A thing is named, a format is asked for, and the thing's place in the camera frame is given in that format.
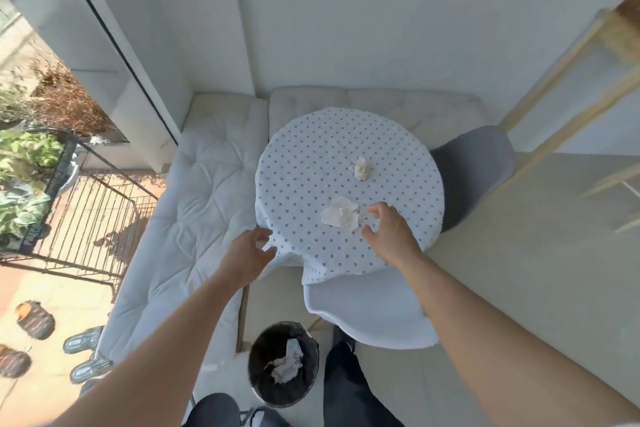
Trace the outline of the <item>person's left forearm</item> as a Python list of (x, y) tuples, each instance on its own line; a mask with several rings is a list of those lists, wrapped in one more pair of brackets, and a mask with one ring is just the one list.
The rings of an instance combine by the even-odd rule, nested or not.
[(180, 427), (221, 314), (249, 283), (216, 272), (51, 427)]

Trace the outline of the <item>grey sneaker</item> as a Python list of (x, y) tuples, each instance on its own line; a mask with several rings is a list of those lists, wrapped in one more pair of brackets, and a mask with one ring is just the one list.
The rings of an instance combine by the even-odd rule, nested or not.
[(67, 355), (74, 355), (83, 351), (96, 351), (104, 325), (89, 328), (66, 338), (62, 351)]
[(78, 364), (71, 370), (69, 379), (71, 384), (80, 385), (107, 374), (112, 367), (112, 361), (94, 352), (87, 361)]

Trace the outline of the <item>black waste bin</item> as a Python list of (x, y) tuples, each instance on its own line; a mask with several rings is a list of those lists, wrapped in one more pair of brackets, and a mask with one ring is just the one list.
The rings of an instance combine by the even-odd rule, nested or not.
[(320, 358), (319, 343), (301, 323), (268, 326), (249, 350), (252, 391), (268, 407), (292, 407), (313, 388)]

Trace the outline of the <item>flat crumpled white tissue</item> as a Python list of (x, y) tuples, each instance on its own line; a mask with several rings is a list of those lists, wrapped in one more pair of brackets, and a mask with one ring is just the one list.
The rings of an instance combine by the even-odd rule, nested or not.
[(329, 206), (322, 210), (321, 222), (330, 227), (353, 232), (360, 225), (359, 205), (347, 197), (334, 196)]

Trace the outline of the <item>white plastic chair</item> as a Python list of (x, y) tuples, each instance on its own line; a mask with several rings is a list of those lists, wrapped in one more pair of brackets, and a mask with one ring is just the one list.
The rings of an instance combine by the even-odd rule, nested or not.
[(436, 346), (438, 336), (404, 276), (394, 268), (303, 287), (310, 313), (362, 344), (388, 350)]

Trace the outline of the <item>green potted plants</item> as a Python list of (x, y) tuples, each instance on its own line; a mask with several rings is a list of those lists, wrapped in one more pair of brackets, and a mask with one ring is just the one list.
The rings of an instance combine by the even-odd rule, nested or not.
[(45, 132), (0, 130), (0, 250), (19, 245), (39, 230), (50, 211), (47, 186), (63, 143)]

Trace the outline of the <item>person's left hand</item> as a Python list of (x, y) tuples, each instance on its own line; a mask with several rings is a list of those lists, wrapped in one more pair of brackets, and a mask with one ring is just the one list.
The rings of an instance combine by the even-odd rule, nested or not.
[(257, 250), (271, 237), (272, 230), (255, 227), (242, 232), (230, 244), (214, 276), (233, 293), (249, 286), (265, 268), (258, 268)]

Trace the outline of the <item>person's grey shoe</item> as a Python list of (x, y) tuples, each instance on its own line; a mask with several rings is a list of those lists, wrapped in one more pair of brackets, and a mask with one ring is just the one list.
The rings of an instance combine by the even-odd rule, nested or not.
[(270, 407), (254, 407), (241, 412), (239, 427), (291, 427), (277, 410)]

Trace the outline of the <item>person's right hand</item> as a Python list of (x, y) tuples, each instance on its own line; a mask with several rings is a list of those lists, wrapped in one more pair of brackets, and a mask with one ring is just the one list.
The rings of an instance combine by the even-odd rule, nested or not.
[(376, 255), (409, 277), (415, 266), (423, 262), (423, 252), (411, 229), (400, 213), (385, 202), (372, 204), (367, 211), (379, 220), (375, 232), (380, 234), (378, 245), (370, 245)]

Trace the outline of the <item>person's dark trousers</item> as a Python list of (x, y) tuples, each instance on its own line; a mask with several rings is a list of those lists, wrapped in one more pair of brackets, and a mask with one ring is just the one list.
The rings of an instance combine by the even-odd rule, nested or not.
[[(326, 358), (324, 427), (405, 427), (372, 393), (351, 345), (337, 342)], [(241, 410), (230, 395), (199, 400), (182, 427), (239, 427)]]

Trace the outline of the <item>person's right forearm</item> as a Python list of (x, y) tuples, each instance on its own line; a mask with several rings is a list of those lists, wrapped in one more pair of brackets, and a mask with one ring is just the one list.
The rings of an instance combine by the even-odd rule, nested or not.
[(494, 427), (640, 427), (640, 408), (418, 254), (398, 265)]

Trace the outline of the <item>long white bench cushion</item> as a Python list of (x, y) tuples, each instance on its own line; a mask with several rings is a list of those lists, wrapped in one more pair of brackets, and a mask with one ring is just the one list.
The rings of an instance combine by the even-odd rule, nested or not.
[(268, 137), (264, 99), (215, 92), (192, 100), (166, 189), (101, 334), (101, 356), (123, 361), (256, 226), (255, 173)]

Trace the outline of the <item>short white bench cushion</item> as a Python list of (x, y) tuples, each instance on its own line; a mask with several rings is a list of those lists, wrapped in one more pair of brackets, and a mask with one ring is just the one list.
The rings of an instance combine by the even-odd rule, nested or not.
[(336, 107), (364, 110), (414, 128), (423, 121), (452, 119), (446, 130), (460, 132), (490, 124), (482, 101), (472, 95), (442, 90), (343, 89), (318, 85), (284, 86), (269, 96), (269, 136), (301, 115)]

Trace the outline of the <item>black orange sandal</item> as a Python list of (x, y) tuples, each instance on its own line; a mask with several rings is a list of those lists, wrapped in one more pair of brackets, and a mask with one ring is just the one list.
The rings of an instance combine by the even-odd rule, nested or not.
[(0, 344), (0, 378), (18, 379), (28, 372), (31, 365), (28, 353)]
[(55, 331), (54, 316), (40, 302), (29, 300), (15, 307), (18, 326), (32, 339), (44, 341)]

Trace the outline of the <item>grey plastic chair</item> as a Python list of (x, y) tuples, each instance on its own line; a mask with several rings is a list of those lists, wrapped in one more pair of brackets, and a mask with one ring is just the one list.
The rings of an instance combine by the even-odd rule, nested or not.
[(515, 172), (516, 153), (497, 125), (462, 133), (431, 151), (444, 189), (441, 233), (458, 227)]

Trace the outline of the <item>white dotted tablecloth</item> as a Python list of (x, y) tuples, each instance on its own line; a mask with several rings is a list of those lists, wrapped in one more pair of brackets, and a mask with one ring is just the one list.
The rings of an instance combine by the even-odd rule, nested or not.
[[(350, 168), (360, 156), (372, 166), (365, 181)], [(387, 269), (361, 233), (364, 224), (378, 228), (366, 210), (372, 204), (395, 207), (422, 250), (441, 234), (444, 189), (427, 146), (402, 125), (363, 110), (331, 107), (286, 124), (260, 157), (255, 186), (257, 224), (273, 232), (266, 247), (278, 248), (268, 269), (300, 266), (303, 286)], [(359, 205), (353, 232), (321, 222), (338, 195)]]

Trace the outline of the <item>crumpled paper in bin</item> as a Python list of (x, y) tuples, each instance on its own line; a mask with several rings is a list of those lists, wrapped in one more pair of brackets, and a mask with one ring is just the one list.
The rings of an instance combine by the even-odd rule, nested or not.
[(303, 357), (304, 354), (298, 339), (289, 339), (285, 347), (285, 356), (268, 362), (265, 369), (271, 367), (271, 377), (274, 382), (284, 384), (297, 376), (302, 366)]

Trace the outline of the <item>small balled white tissue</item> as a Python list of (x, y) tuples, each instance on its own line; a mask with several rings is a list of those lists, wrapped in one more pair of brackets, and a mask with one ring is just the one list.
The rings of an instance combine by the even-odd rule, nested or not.
[(351, 163), (350, 168), (354, 174), (354, 177), (358, 181), (367, 180), (372, 173), (372, 166), (364, 156), (360, 156), (356, 160), (354, 160)]

